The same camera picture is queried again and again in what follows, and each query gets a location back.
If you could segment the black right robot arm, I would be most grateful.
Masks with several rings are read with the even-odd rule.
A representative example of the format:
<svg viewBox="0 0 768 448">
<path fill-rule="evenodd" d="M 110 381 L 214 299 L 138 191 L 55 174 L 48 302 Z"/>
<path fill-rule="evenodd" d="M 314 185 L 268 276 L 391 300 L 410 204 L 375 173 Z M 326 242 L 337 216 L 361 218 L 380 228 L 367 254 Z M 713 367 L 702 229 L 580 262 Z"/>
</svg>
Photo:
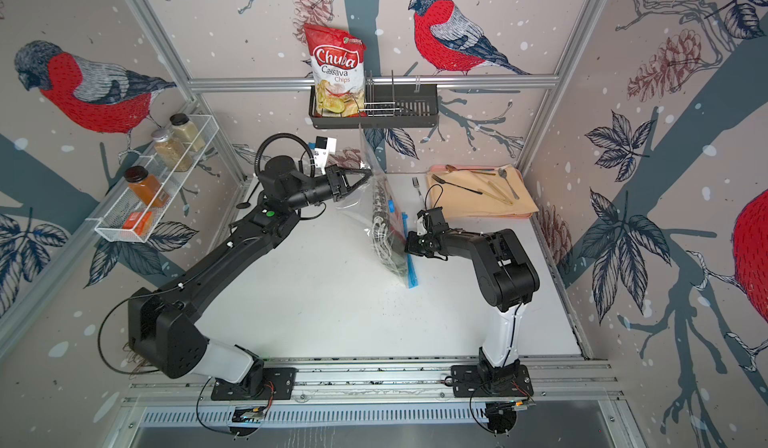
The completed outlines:
<svg viewBox="0 0 768 448">
<path fill-rule="evenodd" d="M 457 398 L 531 397 L 533 388 L 528 369 L 519 360 L 518 338 L 526 305 L 539 290 L 540 279 L 517 235 L 511 229 L 492 233 L 453 229 L 440 207 L 421 210 L 418 218 L 424 232 L 408 233 L 406 252 L 442 261 L 470 260 L 483 299 L 496 310 L 478 361 L 452 366 L 445 384 Z"/>
</svg>

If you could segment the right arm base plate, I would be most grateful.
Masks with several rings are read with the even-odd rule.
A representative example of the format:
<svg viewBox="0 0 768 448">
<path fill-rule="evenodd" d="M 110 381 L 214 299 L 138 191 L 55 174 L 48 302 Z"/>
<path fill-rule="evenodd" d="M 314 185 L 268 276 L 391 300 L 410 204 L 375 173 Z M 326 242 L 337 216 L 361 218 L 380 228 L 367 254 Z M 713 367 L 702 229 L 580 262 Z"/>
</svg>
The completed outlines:
<svg viewBox="0 0 768 448">
<path fill-rule="evenodd" d="M 448 384 L 456 398 L 530 398 L 534 394 L 528 368 L 518 361 L 503 368 L 453 365 Z"/>
</svg>

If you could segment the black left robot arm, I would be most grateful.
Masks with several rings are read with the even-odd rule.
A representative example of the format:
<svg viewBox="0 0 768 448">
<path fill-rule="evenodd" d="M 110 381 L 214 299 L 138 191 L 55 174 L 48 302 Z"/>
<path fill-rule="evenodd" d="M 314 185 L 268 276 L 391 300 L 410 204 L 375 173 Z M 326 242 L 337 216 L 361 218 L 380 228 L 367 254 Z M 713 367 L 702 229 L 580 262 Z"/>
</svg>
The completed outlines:
<svg viewBox="0 0 768 448">
<path fill-rule="evenodd" d="M 337 165 L 309 176 L 289 156 L 270 159 L 257 175 L 262 191 L 256 205 L 224 242 L 177 279 L 154 292 L 140 289 L 128 300 L 130 349 L 171 379 L 200 374 L 229 384 L 241 399 L 260 396 L 263 361 L 248 349 L 206 337 L 196 321 L 245 269 L 287 239 L 302 209 L 340 201 L 371 176 L 368 168 Z"/>
</svg>

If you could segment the clear vacuum bag blue zipper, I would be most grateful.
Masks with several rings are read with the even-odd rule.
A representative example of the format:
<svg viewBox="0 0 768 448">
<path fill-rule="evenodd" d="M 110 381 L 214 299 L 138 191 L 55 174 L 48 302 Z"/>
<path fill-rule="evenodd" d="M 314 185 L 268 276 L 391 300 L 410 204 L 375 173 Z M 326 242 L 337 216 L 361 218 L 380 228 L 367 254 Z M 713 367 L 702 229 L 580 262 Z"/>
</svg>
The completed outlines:
<svg viewBox="0 0 768 448">
<path fill-rule="evenodd" d="M 370 176 L 337 209 L 362 227 L 371 250 L 379 263 L 412 289 L 418 286 L 411 255 L 406 253 L 407 215 L 395 200 L 385 170 L 376 157 L 376 148 L 366 138 L 366 130 L 358 128 L 360 149 L 356 155 L 336 157 L 343 168 L 365 169 Z"/>
</svg>

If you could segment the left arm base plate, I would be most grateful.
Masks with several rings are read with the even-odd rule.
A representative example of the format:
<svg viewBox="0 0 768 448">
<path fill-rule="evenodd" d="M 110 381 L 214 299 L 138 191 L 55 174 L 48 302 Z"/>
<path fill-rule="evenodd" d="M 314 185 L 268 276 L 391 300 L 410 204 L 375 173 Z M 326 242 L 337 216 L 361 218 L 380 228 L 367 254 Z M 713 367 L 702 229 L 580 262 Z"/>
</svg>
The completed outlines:
<svg viewBox="0 0 768 448">
<path fill-rule="evenodd" d="M 292 367 L 257 367 L 240 383 L 216 379 L 212 389 L 213 401 L 273 401 L 289 400 L 298 370 Z"/>
</svg>

